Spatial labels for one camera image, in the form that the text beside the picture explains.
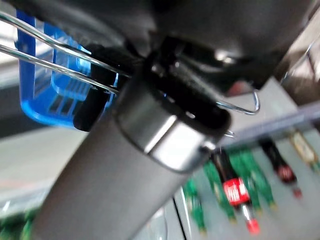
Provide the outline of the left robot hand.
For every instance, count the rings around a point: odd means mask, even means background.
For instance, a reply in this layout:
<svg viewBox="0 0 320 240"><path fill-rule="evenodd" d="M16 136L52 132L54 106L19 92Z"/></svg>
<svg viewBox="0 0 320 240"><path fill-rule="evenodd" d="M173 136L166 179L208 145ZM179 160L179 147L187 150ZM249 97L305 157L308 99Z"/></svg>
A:
<svg viewBox="0 0 320 240"><path fill-rule="evenodd" d="M125 75L117 99L59 175L35 240L130 240L231 125L216 96L259 90L315 0L12 0Z"/></svg>

